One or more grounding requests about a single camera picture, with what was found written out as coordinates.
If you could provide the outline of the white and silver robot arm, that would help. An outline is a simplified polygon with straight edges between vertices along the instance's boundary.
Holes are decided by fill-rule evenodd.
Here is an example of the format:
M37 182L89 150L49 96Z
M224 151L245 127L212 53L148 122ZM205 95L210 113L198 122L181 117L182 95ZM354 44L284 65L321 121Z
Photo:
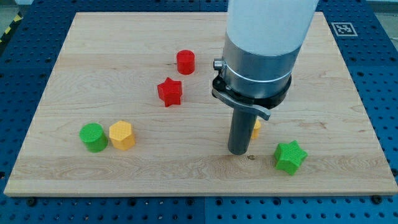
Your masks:
M292 70L318 0L234 0L212 95L233 109L228 150L245 154L256 119L268 120L292 82Z

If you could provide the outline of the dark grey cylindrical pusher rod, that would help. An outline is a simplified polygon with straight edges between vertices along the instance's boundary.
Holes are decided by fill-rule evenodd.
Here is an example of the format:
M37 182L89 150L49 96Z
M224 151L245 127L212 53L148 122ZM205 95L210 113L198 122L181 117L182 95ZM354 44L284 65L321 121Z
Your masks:
M234 109L228 139L228 150L234 155L246 153L257 116Z

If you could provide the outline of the black tool mount with lever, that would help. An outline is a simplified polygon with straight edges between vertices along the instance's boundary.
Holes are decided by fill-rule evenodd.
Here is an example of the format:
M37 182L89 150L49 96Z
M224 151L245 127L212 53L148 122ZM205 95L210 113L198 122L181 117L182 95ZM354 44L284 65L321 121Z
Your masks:
M226 73L227 69L226 62L223 59L214 59L213 68L218 72L218 75L213 79L211 94L235 110L260 116L266 121L271 116L270 109L275 108L283 102L292 82L292 77L290 77L287 84L276 95L259 99L249 98L235 92L221 77Z

